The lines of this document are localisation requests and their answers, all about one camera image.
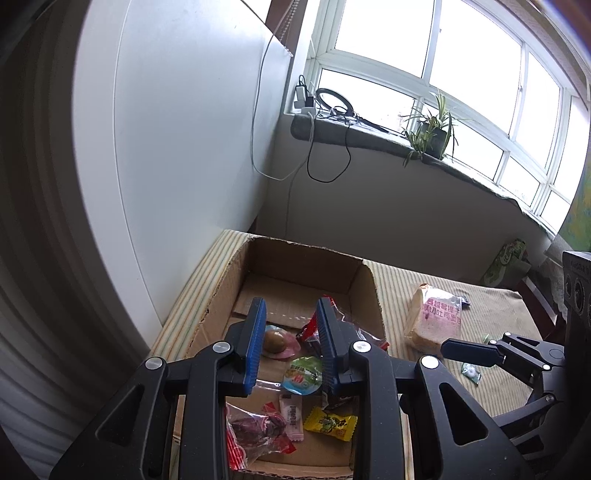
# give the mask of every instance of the spider plant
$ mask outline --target spider plant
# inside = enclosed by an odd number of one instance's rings
[[[453,157],[455,146],[457,145],[457,140],[453,128],[455,119],[452,116],[452,113],[447,108],[446,98],[441,93],[441,91],[437,90],[437,93],[434,93],[433,95],[435,96],[437,102],[436,114],[433,114],[429,106],[426,105],[425,108],[428,112],[428,115],[424,114],[421,110],[413,106],[414,113],[402,116],[402,118],[407,119],[408,122],[412,121],[413,119],[416,119],[419,122],[417,132],[413,132],[408,128],[403,128],[402,131],[406,139],[411,144],[411,147],[414,149],[414,152],[412,152],[411,157],[415,156],[416,153],[420,154],[420,157],[422,157],[424,153],[432,155],[434,153],[432,140],[434,137],[437,136],[438,130],[445,132],[446,136],[443,142],[443,148],[441,149],[441,152],[435,153],[434,156],[438,156],[439,159],[443,158],[443,154],[447,148],[447,145],[449,141],[452,140]]]

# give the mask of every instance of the plant pot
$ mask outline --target plant pot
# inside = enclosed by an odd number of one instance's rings
[[[424,132],[428,128],[428,124],[421,122],[419,124],[419,131]],[[443,156],[443,151],[445,150],[445,140],[447,138],[447,132],[442,130],[441,128],[435,128],[433,130],[433,137],[429,142],[425,153],[427,155],[431,155],[437,159],[440,159]]]

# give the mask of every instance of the potted plant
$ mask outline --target potted plant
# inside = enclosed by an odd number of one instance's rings
[[[446,106],[445,96],[438,90],[434,94],[437,101],[437,114],[434,115],[432,111],[426,106],[428,115],[423,114],[416,107],[413,107],[415,113],[405,115],[409,121],[413,119],[418,120],[418,128],[413,131],[408,128],[403,128],[402,133],[410,143],[413,149],[405,159],[403,166],[408,164],[408,161],[413,157],[423,158],[423,154],[441,159],[443,154],[452,140],[452,148],[457,144],[456,136],[453,131],[454,117]]]

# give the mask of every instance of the silver screw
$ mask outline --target silver screw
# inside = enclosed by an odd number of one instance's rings
[[[148,358],[144,364],[148,370],[157,370],[162,366],[162,359],[158,356]]]
[[[230,350],[230,344],[228,342],[218,342],[213,344],[213,351],[216,353],[226,353]]]
[[[353,348],[358,352],[365,353],[371,350],[371,345],[368,342],[359,341],[353,344]]]
[[[439,366],[439,360],[431,355],[425,355],[423,358],[421,358],[421,363],[425,368],[429,368],[431,370]]]

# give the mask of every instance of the gray cloth on window sill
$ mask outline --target gray cloth on window sill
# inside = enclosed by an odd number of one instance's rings
[[[297,140],[309,140],[311,129],[311,119],[309,115],[295,114],[291,121],[291,136]],[[329,145],[345,146],[345,133],[347,125],[342,121],[337,121],[330,118],[317,118],[314,126],[314,142],[324,143]],[[353,124],[347,133],[347,145],[355,148],[366,148],[367,150],[375,150],[378,152],[389,153],[395,157],[406,158],[411,152],[411,147],[408,141],[395,134],[383,133],[375,128],[368,127],[363,124]],[[440,168],[459,180],[466,181],[475,187],[492,193],[496,197],[511,202],[524,215],[532,219],[548,236],[552,236],[548,229],[539,223],[529,212],[521,209],[521,206],[513,197],[507,196],[503,190],[491,183],[487,185],[482,181],[468,175],[462,170],[468,171],[467,167],[460,164],[451,165],[447,161],[439,160],[430,155],[423,155],[421,160],[424,164]]]

